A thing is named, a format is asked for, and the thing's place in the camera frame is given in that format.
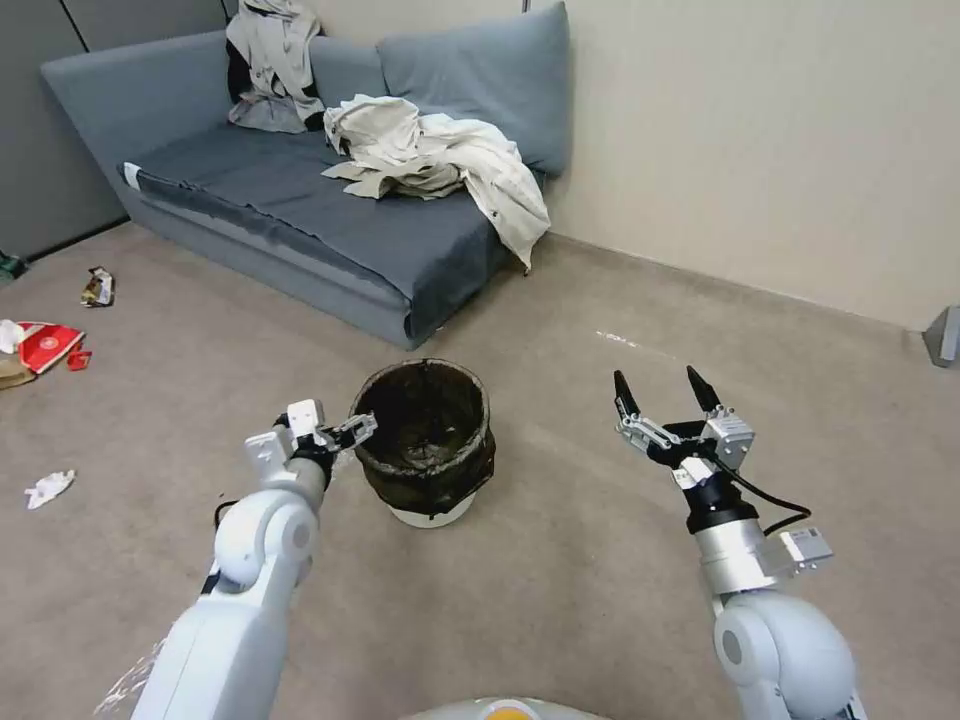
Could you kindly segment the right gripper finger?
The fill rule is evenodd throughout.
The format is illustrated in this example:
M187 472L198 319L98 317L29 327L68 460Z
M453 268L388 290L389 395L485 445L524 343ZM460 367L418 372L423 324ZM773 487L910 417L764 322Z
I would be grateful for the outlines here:
M687 378L695 399L704 413L703 428L728 430L730 410L721 402L715 388L692 366L686 366Z
M618 414L617 432L634 448L649 454L651 447L668 451L676 446L676 435L644 416L621 370L613 371L614 403Z

